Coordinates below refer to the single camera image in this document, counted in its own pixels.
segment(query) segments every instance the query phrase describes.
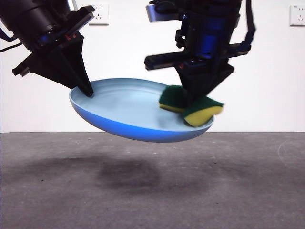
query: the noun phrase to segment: black cable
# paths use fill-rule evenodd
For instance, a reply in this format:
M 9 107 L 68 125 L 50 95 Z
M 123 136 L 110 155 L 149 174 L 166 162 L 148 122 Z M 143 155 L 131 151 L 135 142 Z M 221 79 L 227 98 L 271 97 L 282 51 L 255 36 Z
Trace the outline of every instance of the black cable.
M 0 52 L 5 52 L 5 51 L 7 51 L 7 50 L 9 50 L 9 49 L 16 48 L 16 47 L 18 47 L 18 46 L 20 46 L 20 45 L 22 45 L 22 43 L 12 45 L 12 46 L 7 47 L 7 48 L 5 48 L 5 49 L 1 49 Z

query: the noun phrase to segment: yellow sponge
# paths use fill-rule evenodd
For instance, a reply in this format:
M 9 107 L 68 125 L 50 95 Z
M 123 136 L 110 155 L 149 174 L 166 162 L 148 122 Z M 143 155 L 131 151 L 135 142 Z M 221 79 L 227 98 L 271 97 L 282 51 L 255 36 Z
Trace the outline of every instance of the yellow sponge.
M 223 103 L 203 95 L 183 112 L 185 121 L 194 127 L 199 127 L 209 121 L 213 115 L 223 111 Z

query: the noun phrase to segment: white wall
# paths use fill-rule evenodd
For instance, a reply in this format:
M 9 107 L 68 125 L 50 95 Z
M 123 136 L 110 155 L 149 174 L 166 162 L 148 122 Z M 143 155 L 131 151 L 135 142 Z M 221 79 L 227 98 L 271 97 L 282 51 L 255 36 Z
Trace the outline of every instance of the white wall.
M 148 72 L 143 64 L 146 55 L 178 50 L 174 37 L 180 23 L 150 24 L 145 0 L 108 2 L 110 26 L 86 26 L 81 31 L 90 80 L 131 77 L 180 83 L 174 69 Z M 257 26 L 253 50 L 230 60 L 235 73 L 210 94 L 226 103 L 211 131 L 305 131 L 305 28 L 289 27 L 289 5 L 295 3 L 305 1 L 253 1 Z M 232 42 L 244 38 L 244 12 L 243 6 Z M 21 46 L 1 55 L 1 131 L 100 131 L 74 112 L 68 88 L 34 74 L 13 76 L 11 69 L 27 54 Z

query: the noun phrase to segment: sponge scrubbing side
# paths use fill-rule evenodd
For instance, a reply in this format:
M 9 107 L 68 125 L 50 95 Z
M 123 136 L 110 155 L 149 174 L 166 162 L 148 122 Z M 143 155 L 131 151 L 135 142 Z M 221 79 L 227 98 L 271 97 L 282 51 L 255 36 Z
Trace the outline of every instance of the sponge scrubbing side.
M 183 88 L 177 85 L 168 86 L 162 93 L 159 105 L 161 108 L 177 113 L 186 109 L 183 96 Z

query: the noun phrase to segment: black strap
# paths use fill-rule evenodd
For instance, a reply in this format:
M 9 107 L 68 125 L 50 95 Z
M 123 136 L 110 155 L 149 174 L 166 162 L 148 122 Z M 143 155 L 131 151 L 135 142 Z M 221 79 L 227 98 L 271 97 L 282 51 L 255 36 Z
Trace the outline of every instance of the black strap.
M 6 40 L 7 42 L 12 42 L 17 39 L 17 37 L 9 37 L 8 35 L 5 34 L 5 32 L 0 28 L 0 38 Z
M 253 20 L 253 12 L 252 12 L 252 3 L 251 0 L 247 0 L 246 3 L 246 13 L 247 13 L 247 26 L 248 26 L 248 32 L 246 34 L 246 37 L 244 41 L 241 42 L 239 46 L 237 46 L 234 49 L 231 49 L 230 53 L 237 53 L 237 52 L 243 52 L 250 49 L 250 45 L 254 39 L 254 34 L 256 31 L 254 20 Z

